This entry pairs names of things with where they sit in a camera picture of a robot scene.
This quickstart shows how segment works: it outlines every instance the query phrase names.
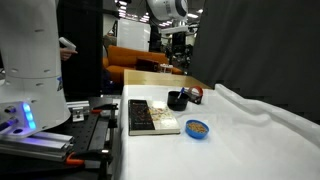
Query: black cup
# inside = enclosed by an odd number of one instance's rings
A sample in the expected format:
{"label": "black cup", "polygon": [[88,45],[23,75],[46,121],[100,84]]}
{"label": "black cup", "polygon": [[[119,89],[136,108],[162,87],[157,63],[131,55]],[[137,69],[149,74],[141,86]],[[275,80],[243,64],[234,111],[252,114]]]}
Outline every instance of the black cup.
{"label": "black cup", "polygon": [[178,99],[179,94],[180,94],[179,91],[170,91],[168,93],[167,105],[171,110],[183,111],[186,109],[189,96],[182,93],[180,98]]}

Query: person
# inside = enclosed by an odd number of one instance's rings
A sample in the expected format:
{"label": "person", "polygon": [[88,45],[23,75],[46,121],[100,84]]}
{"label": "person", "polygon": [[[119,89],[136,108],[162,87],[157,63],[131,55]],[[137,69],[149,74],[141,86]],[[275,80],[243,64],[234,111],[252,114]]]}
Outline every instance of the person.
{"label": "person", "polygon": [[67,61],[72,54],[78,54],[77,51],[69,50],[67,48],[60,48],[60,58],[63,61]]}

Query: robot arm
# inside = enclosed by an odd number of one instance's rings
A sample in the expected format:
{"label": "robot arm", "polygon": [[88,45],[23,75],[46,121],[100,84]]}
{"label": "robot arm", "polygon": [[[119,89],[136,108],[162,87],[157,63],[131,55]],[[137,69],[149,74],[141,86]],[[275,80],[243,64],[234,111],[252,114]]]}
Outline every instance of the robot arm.
{"label": "robot arm", "polygon": [[150,8],[150,13],[158,21],[174,20],[174,27],[162,29],[161,33],[169,34],[188,31],[188,26],[185,25],[188,14],[187,0],[147,0],[147,6]]}

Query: wooden table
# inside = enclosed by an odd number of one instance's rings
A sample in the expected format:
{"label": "wooden table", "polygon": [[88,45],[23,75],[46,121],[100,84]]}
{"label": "wooden table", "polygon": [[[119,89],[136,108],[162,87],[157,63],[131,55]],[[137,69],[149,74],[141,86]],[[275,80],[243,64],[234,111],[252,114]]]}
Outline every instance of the wooden table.
{"label": "wooden table", "polygon": [[137,70],[124,71],[124,85],[163,85],[180,87],[191,87],[197,85],[203,89],[212,89],[191,76]]}

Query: black curtain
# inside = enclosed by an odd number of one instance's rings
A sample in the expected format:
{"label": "black curtain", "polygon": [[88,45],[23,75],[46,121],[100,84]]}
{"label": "black curtain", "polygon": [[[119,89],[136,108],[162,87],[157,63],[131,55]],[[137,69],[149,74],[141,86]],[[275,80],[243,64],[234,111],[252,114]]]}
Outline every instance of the black curtain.
{"label": "black curtain", "polygon": [[320,1],[206,0],[190,71],[320,123]]}
{"label": "black curtain", "polygon": [[102,0],[60,0],[59,36],[77,46],[78,54],[62,61],[62,78],[68,96],[98,96],[102,75]]}

